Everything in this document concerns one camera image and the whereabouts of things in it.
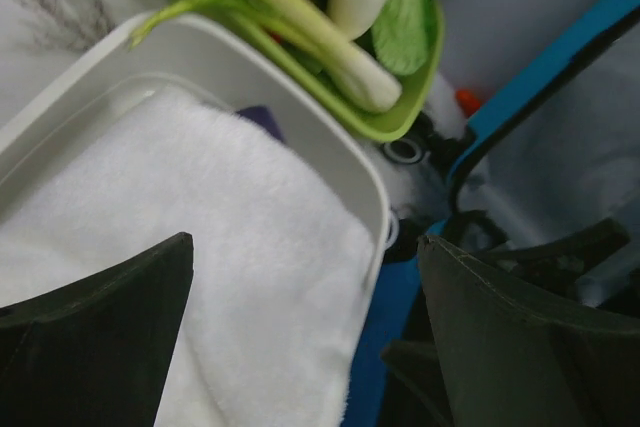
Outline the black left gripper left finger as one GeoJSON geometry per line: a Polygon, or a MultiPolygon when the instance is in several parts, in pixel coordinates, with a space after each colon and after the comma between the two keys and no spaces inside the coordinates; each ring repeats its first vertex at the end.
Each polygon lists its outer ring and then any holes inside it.
{"type": "Polygon", "coordinates": [[[181,232],[1,309],[4,426],[154,424],[194,275],[181,232]]]}

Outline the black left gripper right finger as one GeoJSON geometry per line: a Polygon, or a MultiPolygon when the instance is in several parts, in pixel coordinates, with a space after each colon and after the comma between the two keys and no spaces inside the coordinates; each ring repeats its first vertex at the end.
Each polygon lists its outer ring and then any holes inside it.
{"type": "Polygon", "coordinates": [[[457,426],[636,426],[639,321],[531,285],[438,236],[418,263],[457,426]]]}

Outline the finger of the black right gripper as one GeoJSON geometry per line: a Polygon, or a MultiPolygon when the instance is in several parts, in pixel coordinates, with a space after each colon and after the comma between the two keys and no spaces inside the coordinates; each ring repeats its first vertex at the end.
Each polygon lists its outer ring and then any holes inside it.
{"type": "Polygon", "coordinates": [[[481,262],[561,297],[572,296],[582,275],[629,242],[626,229],[610,218],[533,247],[509,246],[505,232],[488,219],[464,227],[464,247],[481,262]]]}

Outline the blue fish print suitcase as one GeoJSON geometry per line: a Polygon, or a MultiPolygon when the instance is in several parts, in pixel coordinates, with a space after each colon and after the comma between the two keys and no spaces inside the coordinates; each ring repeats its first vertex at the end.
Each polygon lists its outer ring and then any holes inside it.
{"type": "Polygon", "coordinates": [[[613,219],[630,242],[562,298],[639,321],[639,0],[598,0],[469,118],[461,138],[419,117],[408,141],[416,153],[392,161],[425,161],[449,208],[427,224],[396,221],[345,425],[457,426],[419,269],[425,236],[475,257],[464,247],[472,221],[495,223],[509,246],[533,247],[613,219]]]}

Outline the white towel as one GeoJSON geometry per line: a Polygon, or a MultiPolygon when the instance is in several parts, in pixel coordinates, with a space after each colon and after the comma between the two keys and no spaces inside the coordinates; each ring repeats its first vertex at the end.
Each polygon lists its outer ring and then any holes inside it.
{"type": "Polygon", "coordinates": [[[179,232],[194,278],[156,424],[340,424],[373,239],[293,151],[182,90],[131,109],[2,221],[1,301],[179,232]]]}

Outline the purple garment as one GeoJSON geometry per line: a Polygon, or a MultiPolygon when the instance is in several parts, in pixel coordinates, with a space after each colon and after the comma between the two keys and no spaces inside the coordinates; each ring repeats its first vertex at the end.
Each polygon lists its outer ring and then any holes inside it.
{"type": "Polygon", "coordinates": [[[250,106],[240,109],[236,114],[246,120],[253,122],[265,130],[272,138],[285,144],[285,138],[282,131],[272,115],[271,110],[265,106],[250,106]]]}

